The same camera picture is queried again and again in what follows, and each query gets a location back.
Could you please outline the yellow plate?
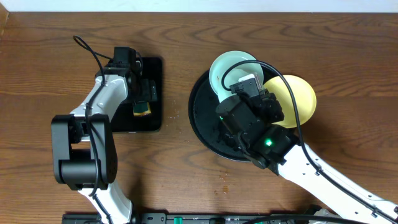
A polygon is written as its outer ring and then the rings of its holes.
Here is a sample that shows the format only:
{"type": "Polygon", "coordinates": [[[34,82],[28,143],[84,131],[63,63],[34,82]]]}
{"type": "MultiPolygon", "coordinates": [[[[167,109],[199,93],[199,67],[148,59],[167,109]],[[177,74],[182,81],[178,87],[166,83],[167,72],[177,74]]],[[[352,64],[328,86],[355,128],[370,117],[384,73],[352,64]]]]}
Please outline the yellow plate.
{"type": "MultiPolygon", "coordinates": [[[[299,121],[300,124],[303,125],[312,117],[315,112],[317,105],[315,91],[303,78],[295,75],[284,75],[284,78],[287,80],[292,89],[295,102],[297,104],[299,121]]],[[[295,120],[292,99],[282,79],[280,77],[271,78],[265,82],[264,88],[275,94],[284,114],[284,120],[274,124],[283,126],[285,128],[296,128],[297,123],[295,120]]]]}

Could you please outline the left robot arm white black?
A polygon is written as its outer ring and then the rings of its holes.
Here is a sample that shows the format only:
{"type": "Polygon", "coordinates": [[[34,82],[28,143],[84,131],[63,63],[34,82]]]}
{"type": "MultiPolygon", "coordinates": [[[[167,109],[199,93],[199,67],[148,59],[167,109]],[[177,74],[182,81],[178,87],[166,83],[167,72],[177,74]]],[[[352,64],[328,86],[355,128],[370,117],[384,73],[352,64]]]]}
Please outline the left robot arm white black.
{"type": "Polygon", "coordinates": [[[95,75],[95,85],[70,114],[51,122],[53,173],[86,197],[96,213],[67,213],[62,223],[139,223],[134,204],[116,180],[115,133],[156,132],[162,123],[163,63],[130,47],[95,75]]]}

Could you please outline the yellow green sponge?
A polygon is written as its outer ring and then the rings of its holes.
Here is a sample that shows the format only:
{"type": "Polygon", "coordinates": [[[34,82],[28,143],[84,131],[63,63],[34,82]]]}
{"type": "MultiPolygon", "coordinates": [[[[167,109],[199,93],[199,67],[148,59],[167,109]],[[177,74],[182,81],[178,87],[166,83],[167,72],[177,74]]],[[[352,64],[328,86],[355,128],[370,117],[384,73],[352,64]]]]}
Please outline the yellow green sponge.
{"type": "Polygon", "coordinates": [[[133,115],[137,117],[147,116],[152,113],[149,102],[138,103],[133,106],[133,115]]]}

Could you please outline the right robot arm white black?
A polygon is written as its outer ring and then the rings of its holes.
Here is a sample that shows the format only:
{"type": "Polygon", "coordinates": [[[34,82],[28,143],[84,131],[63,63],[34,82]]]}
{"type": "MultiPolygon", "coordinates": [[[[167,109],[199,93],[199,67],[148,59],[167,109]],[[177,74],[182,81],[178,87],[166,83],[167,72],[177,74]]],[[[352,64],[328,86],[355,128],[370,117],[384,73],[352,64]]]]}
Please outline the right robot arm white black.
{"type": "Polygon", "coordinates": [[[229,91],[216,78],[216,113],[243,156],[310,192],[341,218],[397,223],[397,205],[360,187],[320,159],[292,132],[315,111],[317,99],[304,79],[286,75],[261,85],[253,75],[234,79],[229,91]]]}

